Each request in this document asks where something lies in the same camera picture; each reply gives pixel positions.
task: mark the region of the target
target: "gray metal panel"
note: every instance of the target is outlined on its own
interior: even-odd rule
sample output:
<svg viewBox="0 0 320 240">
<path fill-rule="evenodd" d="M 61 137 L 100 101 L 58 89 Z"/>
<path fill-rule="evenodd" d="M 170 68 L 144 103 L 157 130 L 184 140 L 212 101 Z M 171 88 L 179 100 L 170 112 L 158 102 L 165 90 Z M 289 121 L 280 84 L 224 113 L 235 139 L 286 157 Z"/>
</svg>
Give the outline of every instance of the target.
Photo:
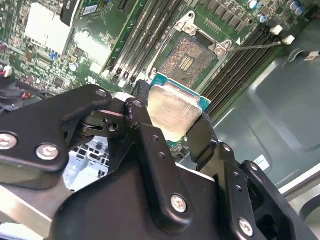
<svg viewBox="0 0 320 240">
<path fill-rule="evenodd" d="M 310 24 L 295 48 L 320 50 L 319 25 Z M 264 155 L 278 188 L 320 163 L 320 57 L 304 59 L 274 61 L 215 123 L 240 163 Z"/>
</svg>

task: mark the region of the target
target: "motherboard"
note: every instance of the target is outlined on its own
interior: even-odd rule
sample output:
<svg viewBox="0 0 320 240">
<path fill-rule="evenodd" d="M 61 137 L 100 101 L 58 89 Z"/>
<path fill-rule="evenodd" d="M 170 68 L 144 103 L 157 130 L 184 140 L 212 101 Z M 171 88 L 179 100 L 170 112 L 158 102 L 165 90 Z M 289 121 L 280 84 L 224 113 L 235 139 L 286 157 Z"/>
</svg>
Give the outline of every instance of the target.
<svg viewBox="0 0 320 240">
<path fill-rule="evenodd" d="M 213 101 L 212 88 L 225 94 L 218 85 L 235 77 L 221 74 L 238 74 L 235 58 L 263 55 L 241 48 L 291 43 L 317 12 L 312 0 L 0 0 L 0 63 L 54 94 L 85 84 L 131 92 L 161 73 Z M 281 48 L 245 68 L 253 74 Z"/>
</svg>

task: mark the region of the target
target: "capacitor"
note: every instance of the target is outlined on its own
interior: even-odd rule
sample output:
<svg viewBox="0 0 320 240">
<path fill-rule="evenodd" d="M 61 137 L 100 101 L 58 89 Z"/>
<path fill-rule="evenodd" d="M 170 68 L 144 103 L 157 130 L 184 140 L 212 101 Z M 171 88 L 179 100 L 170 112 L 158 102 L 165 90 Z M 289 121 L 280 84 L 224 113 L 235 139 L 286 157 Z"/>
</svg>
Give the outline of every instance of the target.
<svg viewBox="0 0 320 240">
<path fill-rule="evenodd" d="M 302 14 L 304 14 L 304 12 L 305 12 L 305 9 L 302 6 L 298 7 L 296 10 L 292 11 L 292 13 L 296 16 L 301 16 Z"/>
<path fill-rule="evenodd" d="M 5 78 L 8 78 L 8 77 L 10 77 L 12 75 L 14 70 L 13 70 L 13 68 L 11 66 L 5 66 L 3 71 L 4 71 L 4 75 L 3 76 Z"/>
<path fill-rule="evenodd" d="M 286 8 L 291 11 L 295 11 L 299 7 L 299 2 L 297 1 L 288 1 L 286 4 Z"/>
<path fill-rule="evenodd" d="M 78 69 L 78 67 L 79 67 L 79 65 L 77 64 L 77 63 L 71 63 L 70 65 L 69 65 L 69 69 L 72 71 L 72 72 L 75 72 L 75 71 L 77 71 L 77 69 Z"/>
<path fill-rule="evenodd" d="M 8 44 L 6 43 L 0 43 L 0 50 L 5 51 L 9 48 Z"/>
<path fill-rule="evenodd" d="M 258 1 L 256 1 L 256 0 L 248 1 L 246 6 L 248 9 L 256 9 L 258 6 Z"/>
<path fill-rule="evenodd" d="M 261 15 L 261 14 L 258 15 L 258 21 L 259 21 L 259 23 L 264 24 L 267 20 L 268 20 L 268 17 L 267 17 L 267 16 Z"/>
</svg>

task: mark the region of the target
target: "electronic component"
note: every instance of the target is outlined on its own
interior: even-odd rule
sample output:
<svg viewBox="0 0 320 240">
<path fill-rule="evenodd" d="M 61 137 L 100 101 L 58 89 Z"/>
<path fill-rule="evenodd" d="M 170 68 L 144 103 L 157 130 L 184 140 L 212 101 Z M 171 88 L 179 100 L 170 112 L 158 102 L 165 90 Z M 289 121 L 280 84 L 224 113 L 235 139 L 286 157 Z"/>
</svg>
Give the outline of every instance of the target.
<svg viewBox="0 0 320 240">
<path fill-rule="evenodd" d="M 70 61 L 76 63 L 78 58 L 76 56 L 71 56 Z"/>
<path fill-rule="evenodd" d="M 218 5 L 219 3 L 216 0 L 211 0 L 211 2 L 208 5 L 208 9 L 214 11 Z"/>
<path fill-rule="evenodd" d="M 32 44 L 49 48 L 62 55 L 67 48 L 71 33 L 71 28 L 53 11 L 37 2 L 31 4 L 25 37 L 30 38 Z"/>
<path fill-rule="evenodd" d="M 230 11 L 233 11 L 234 8 L 235 8 L 235 5 L 234 5 L 233 3 L 230 3 L 229 6 L 228 6 L 228 9 L 229 9 Z"/>
<path fill-rule="evenodd" d="M 167 141 L 178 142 L 194 125 L 210 101 L 163 74 L 151 83 L 148 113 Z"/>
<path fill-rule="evenodd" d="M 275 12 L 276 12 L 276 14 L 280 15 L 284 12 L 284 9 L 282 7 L 278 7 Z"/>
<path fill-rule="evenodd" d="M 53 84 L 59 88 L 62 88 L 62 86 L 64 85 L 64 80 L 61 79 L 60 77 L 56 77 Z"/>
<path fill-rule="evenodd" d="M 204 6 L 207 6 L 210 0 L 200 0 L 200 3 L 203 4 Z"/>
<path fill-rule="evenodd" d="M 225 11 L 225 13 L 223 14 L 223 16 L 222 16 L 222 19 L 225 21 L 225 22 L 228 22 L 229 21 L 229 19 L 232 17 L 232 13 L 231 12 L 229 12 L 229 11 Z"/>
<path fill-rule="evenodd" d="M 79 67 L 79 65 L 78 65 L 77 63 L 75 63 L 75 62 L 73 62 L 73 63 L 71 63 L 71 64 L 69 65 L 69 69 L 70 69 L 70 71 L 72 71 L 72 72 L 77 71 L 78 67 Z"/>
<path fill-rule="evenodd" d="M 0 43 L 0 51 L 5 51 L 9 48 L 8 44 Z"/>
<path fill-rule="evenodd" d="M 265 7 L 262 8 L 260 14 L 264 15 L 264 16 L 267 16 L 269 14 L 269 12 L 270 12 L 270 9 L 265 6 Z"/>
<path fill-rule="evenodd" d="M 233 16 L 232 19 L 229 21 L 229 25 L 235 28 L 239 22 L 240 22 L 239 17 Z"/>
<path fill-rule="evenodd" d="M 225 9 L 222 5 L 220 5 L 220 6 L 215 10 L 214 13 L 215 13 L 217 16 L 221 17 L 222 14 L 224 14 L 225 10 L 226 10 L 226 9 Z"/>
<path fill-rule="evenodd" d="M 292 11 L 294 11 L 294 10 L 296 10 L 298 7 L 299 7 L 299 2 L 297 2 L 297 1 L 288 1 L 287 3 L 286 3 L 286 8 L 288 9 L 288 10 L 292 10 Z"/>
<path fill-rule="evenodd" d="M 289 36 L 287 36 L 285 39 L 283 39 L 282 42 L 283 42 L 283 44 L 285 44 L 285 45 L 291 45 L 291 44 L 294 42 L 295 39 L 296 39 L 296 38 L 295 38 L 294 36 L 289 35 Z"/>
<path fill-rule="evenodd" d="M 268 20 L 268 17 L 260 14 L 258 15 L 257 19 L 259 23 L 264 24 Z"/>
<path fill-rule="evenodd" d="M 296 16 L 301 16 L 302 14 L 304 14 L 305 10 L 303 7 L 298 7 L 296 10 L 293 10 L 292 13 Z"/>
<path fill-rule="evenodd" d="M 235 30 L 240 33 L 246 27 L 246 23 L 241 21 L 235 28 Z"/>
<path fill-rule="evenodd" d="M 121 0 L 118 9 L 121 12 L 126 13 L 131 2 L 132 0 Z"/>
<path fill-rule="evenodd" d="M 283 30 L 283 27 L 280 25 L 277 25 L 277 26 L 270 29 L 270 33 L 277 36 L 281 33 L 282 30 Z"/>
<path fill-rule="evenodd" d="M 239 17 L 241 15 L 241 10 L 240 9 L 237 9 L 235 12 L 234 12 L 234 15 L 236 15 L 237 17 Z"/>
<path fill-rule="evenodd" d="M 256 1 L 256 0 L 248 1 L 248 3 L 246 4 L 246 7 L 248 9 L 256 9 L 257 6 L 258 6 L 258 1 Z"/>
<path fill-rule="evenodd" d="M 189 35 L 183 34 L 177 40 L 159 72 L 191 88 L 214 58 L 210 50 Z"/>
<path fill-rule="evenodd" d="M 10 77 L 11 75 L 12 75 L 12 73 L 13 73 L 13 69 L 12 69 L 12 67 L 11 66 L 5 66 L 4 67 L 4 69 L 3 69 L 3 72 L 4 72 L 4 77 L 5 78 L 8 78 L 8 77 Z"/>
<path fill-rule="evenodd" d="M 294 23 L 294 21 L 295 19 L 293 17 L 290 17 L 286 22 L 291 25 Z"/>
</svg>

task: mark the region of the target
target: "electrolytic capacitor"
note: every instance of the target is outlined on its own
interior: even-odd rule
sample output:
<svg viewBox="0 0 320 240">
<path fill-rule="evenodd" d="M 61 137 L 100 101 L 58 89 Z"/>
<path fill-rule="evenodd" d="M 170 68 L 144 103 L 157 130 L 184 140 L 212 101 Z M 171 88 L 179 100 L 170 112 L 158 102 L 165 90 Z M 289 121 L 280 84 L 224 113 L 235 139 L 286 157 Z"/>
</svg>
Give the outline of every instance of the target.
<svg viewBox="0 0 320 240">
<path fill-rule="evenodd" d="M 6 43 L 0 43 L 0 50 L 5 51 L 9 48 L 8 44 Z"/>
<path fill-rule="evenodd" d="M 286 8 L 291 11 L 295 11 L 299 7 L 299 2 L 297 1 L 288 1 L 286 4 Z"/>
<path fill-rule="evenodd" d="M 258 1 L 256 1 L 256 0 L 248 1 L 246 6 L 248 9 L 256 9 L 258 6 Z"/>
<path fill-rule="evenodd" d="M 77 71 L 77 69 L 78 69 L 78 67 L 79 67 L 79 65 L 77 64 L 77 63 L 71 63 L 70 65 L 69 65 L 69 69 L 72 71 L 72 72 L 75 72 L 75 71 Z"/>
<path fill-rule="evenodd" d="M 301 16 L 304 14 L 305 10 L 302 6 L 298 7 L 296 10 L 292 11 L 292 13 L 296 16 Z"/>
<path fill-rule="evenodd" d="M 258 15 L 258 21 L 259 21 L 259 23 L 264 24 L 267 20 L 268 20 L 268 17 L 267 17 L 267 16 L 261 15 L 261 14 Z"/>
</svg>

